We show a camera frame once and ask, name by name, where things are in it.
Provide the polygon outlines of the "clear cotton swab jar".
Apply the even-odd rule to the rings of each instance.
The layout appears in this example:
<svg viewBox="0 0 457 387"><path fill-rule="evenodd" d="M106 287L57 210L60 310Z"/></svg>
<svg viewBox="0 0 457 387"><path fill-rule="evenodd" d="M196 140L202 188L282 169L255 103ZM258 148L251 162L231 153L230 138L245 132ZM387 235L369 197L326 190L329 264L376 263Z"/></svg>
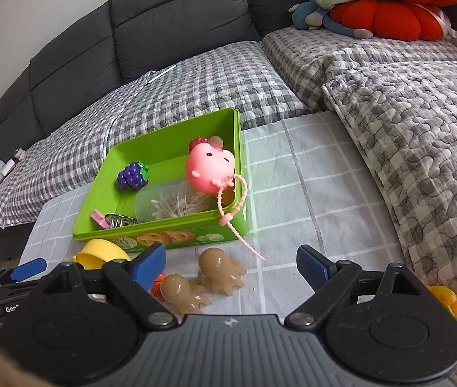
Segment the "clear cotton swab jar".
<svg viewBox="0 0 457 387"><path fill-rule="evenodd" d="M188 179L147 185L136 195L134 214L139 223L180 218L215 208L215 197L197 191Z"/></svg>

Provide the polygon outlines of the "pink rubber chick toy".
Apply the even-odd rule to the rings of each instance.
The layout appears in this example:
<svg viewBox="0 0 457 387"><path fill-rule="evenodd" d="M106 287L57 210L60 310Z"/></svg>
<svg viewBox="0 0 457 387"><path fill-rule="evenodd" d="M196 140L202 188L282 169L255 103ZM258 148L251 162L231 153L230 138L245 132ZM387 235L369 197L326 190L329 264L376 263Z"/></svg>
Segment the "pink rubber chick toy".
<svg viewBox="0 0 457 387"><path fill-rule="evenodd" d="M191 140L188 145L185 172L188 182L196 191L216 197L217 210L220 214L218 224L227 226L249 251L260 260L265 260L265 257L255 250L232 224L235 215L245 205L248 183L243 176L236 174L236 158L231 151L224 149L221 137L214 135L209 139L197 137ZM230 212L224 212L223 192L235 187L236 182L242 185L242 195Z"/></svg>

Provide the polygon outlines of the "blue plush toy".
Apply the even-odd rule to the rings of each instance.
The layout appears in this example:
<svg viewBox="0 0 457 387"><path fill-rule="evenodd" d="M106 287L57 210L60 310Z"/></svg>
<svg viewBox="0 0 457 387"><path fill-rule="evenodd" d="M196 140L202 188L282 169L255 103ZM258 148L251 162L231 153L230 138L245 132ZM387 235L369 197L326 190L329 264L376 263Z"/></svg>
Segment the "blue plush toy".
<svg viewBox="0 0 457 387"><path fill-rule="evenodd" d="M369 29L354 29L344 26L339 21L334 21L330 10L337 5L354 2L357 0L308 0L289 9L293 25L299 30L317 30L320 26L326 29L354 38L372 38Z"/></svg>

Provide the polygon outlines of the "white grid cloth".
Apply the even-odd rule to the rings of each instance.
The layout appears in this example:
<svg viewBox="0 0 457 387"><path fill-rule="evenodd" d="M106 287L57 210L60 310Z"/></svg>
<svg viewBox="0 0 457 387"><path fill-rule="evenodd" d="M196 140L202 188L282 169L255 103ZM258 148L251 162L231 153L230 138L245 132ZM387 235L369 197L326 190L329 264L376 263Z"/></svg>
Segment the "white grid cloth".
<svg viewBox="0 0 457 387"><path fill-rule="evenodd" d="M139 128L126 141L108 140L96 181L45 204L21 261L42 258L53 269L90 239L108 239L130 255L160 242L166 247L166 274L195 279L200 254L217 247L247 272L243 287L213 295L205 312L285 317L312 295L296 266L301 245L366 270L384 270L403 260L382 194L338 116L305 114L237 133L241 119L236 110L224 109L165 128ZM124 166L147 164L145 194L157 197L163 182L185 177L190 141L214 135L234 154L236 171L244 177L236 196L245 204L231 229L219 226L215 206L112 231L91 218L95 211L135 215L137 193L116 184Z"/></svg>

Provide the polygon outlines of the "small orange figurine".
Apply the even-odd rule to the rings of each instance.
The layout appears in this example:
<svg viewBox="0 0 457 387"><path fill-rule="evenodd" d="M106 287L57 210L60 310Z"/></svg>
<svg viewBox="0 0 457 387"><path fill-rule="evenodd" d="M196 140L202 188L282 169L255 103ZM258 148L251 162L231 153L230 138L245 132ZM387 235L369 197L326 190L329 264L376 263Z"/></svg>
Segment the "small orange figurine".
<svg viewBox="0 0 457 387"><path fill-rule="evenodd" d="M161 284L163 280L166 278L166 275L164 273L161 273L157 279L154 281L154 283L151 285L151 290L150 293L151 295L158 300L159 302L164 303L166 299L164 298L162 292L161 292Z"/></svg>

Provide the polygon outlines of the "red flower cushion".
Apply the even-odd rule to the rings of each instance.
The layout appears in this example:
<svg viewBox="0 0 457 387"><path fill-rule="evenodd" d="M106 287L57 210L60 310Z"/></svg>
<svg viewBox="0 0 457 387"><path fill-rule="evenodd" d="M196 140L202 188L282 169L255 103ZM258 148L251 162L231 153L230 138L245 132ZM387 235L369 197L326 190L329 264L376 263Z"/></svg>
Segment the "red flower cushion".
<svg viewBox="0 0 457 387"><path fill-rule="evenodd" d="M354 0L335 5L329 17L379 38L457 41L457 32L442 11L455 4L457 0Z"/></svg>

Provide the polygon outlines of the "orange toy pumpkin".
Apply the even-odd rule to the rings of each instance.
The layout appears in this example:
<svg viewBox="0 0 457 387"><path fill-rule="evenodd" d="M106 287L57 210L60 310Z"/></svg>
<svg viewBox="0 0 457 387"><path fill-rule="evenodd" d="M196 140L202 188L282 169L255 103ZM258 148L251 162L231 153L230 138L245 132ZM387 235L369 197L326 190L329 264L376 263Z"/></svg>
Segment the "orange toy pumpkin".
<svg viewBox="0 0 457 387"><path fill-rule="evenodd" d="M427 286L427 289L430 290L457 321L457 295L445 286Z"/></svg>

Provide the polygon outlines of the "grey patterned blanket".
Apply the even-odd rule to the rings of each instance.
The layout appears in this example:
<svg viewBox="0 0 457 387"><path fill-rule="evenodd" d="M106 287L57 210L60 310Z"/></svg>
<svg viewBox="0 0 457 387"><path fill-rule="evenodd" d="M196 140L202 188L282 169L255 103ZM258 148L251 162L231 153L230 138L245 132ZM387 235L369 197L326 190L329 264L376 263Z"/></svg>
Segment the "grey patterned blanket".
<svg viewBox="0 0 457 387"><path fill-rule="evenodd" d="M457 61L364 66L322 90L388 206L407 265L457 295Z"/></svg>

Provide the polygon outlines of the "grey checkered quilt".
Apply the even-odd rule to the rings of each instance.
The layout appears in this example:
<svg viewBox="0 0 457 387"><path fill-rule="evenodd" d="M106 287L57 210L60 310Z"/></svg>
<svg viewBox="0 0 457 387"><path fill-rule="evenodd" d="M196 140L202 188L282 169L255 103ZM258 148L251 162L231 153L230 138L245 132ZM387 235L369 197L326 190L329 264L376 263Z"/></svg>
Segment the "grey checkered quilt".
<svg viewBox="0 0 457 387"><path fill-rule="evenodd" d="M27 149L0 185L0 226L33 223L48 200L91 182L116 144L141 134L224 108L239 111L243 128L316 113L324 83L348 69L425 61L457 61L457 45L287 27L145 74Z"/></svg>

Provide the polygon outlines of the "pink card box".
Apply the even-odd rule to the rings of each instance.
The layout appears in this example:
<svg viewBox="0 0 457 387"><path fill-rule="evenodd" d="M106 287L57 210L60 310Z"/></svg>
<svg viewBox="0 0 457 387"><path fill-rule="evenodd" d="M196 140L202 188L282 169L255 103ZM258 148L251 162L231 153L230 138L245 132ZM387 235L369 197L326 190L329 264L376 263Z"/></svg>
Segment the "pink card box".
<svg viewBox="0 0 457 387"><path fill-rule="evenodd" d="M109 229L111 227L109 221L106 218L106 215L102 214L98 210L94 210L91 213L91 218L102 228Z"/></svg>

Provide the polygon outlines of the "tan octopus toy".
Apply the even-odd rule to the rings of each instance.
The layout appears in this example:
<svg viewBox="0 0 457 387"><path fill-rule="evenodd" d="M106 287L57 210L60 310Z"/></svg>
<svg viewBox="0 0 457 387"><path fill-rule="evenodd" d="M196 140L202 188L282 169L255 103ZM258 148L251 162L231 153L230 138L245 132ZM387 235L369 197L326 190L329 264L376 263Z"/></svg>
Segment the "tan octopus toy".
<svg viewBox="0 0 457 387"><path fill-rule="evenodd" d="M191 282L178 274L167 275L161 282L160 292L181 315L203 313L202 307L210 306L212 301L205 295L206 287Z"/></svg>
<svg viewBox="0 0 457 387"><path fill-rule="evenodd" d="M224 250L209 248L202 252L199 267L213 293L232 296L236 287L245 287L242 277L246 275L247 269Z"/></svg>

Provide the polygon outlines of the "dark grey sofa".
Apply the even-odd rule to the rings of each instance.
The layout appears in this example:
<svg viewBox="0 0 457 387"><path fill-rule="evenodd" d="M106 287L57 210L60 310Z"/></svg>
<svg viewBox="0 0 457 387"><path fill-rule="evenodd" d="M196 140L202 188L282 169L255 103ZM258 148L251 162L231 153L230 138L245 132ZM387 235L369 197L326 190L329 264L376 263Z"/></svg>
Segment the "dark grey sofa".
<svg viewBox="0 0 457 387"><path fill-rule="evenodd" d="M294 0L108 0L45 45L0 98L0 260L18 257L48 200L96 176L107 117L139 78L218 47L238 51L290 23Z"/></svg>

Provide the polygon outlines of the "green plastic biscuit box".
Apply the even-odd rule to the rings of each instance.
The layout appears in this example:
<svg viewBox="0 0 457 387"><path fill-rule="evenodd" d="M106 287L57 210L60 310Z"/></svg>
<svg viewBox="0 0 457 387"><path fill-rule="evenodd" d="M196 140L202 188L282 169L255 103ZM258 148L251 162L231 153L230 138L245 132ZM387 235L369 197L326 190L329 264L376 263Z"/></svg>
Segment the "green plastic biscuit box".
<svg viewBox="0 0 457 387"><path fill-rule="evenodd" d="M236 173L242 174L242 131L235 109L176 123L113 147L78 214L74 239L108 239L136 253L154 242L172 249L232 241L236 233L245 235L245 211L234 216L230 227L221 226L215 196L202 194L188 183L189 143L195 137L214 135L234 154ZM118 174L135 163L148 166L148 185L140 190L120 189Z"/></svg>

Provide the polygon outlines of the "purple toy grapes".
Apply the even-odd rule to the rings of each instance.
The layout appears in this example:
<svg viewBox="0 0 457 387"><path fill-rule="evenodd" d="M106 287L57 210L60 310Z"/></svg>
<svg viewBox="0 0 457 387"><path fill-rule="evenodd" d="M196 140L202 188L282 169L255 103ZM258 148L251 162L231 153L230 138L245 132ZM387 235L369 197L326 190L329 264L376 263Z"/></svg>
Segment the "purple toy grapes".
<svg viewBox="0 0 457 387"><path fill-rule="evenodd" d="M138 191L149 182L149 167L142 162L132 162L118 173L117 185L121 190Z"/></svg>

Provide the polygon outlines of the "clear green hair clip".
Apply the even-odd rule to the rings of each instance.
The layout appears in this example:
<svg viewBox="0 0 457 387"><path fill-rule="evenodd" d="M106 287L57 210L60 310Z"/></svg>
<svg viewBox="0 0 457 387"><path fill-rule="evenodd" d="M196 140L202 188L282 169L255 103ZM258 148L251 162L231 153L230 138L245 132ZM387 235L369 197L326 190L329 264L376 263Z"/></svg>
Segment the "clear green hair clip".
<svg viewBox="0 0 457 387"><path fill-rule="evenodd" d="M108 227L111 229L120 228L127 225L134 225L138 224L139 222L136 218L127 217L120 214L106 214L104 216L104 220L108 224Z"/></svg>

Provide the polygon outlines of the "yellow toy pot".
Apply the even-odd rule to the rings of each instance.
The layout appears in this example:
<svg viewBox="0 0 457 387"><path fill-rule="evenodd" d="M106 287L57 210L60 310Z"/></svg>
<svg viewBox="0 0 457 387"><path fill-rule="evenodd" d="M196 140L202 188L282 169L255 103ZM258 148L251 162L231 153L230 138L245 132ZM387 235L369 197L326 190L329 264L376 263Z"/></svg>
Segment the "yellow toy pot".
<svg viewBox="0 0 457 387"><path fill-rule="evenodd" d="M101 269L112 260L130 260L130 256L106 239L91 239L72 257L72 261L83 266L85 270Z"/></svg>

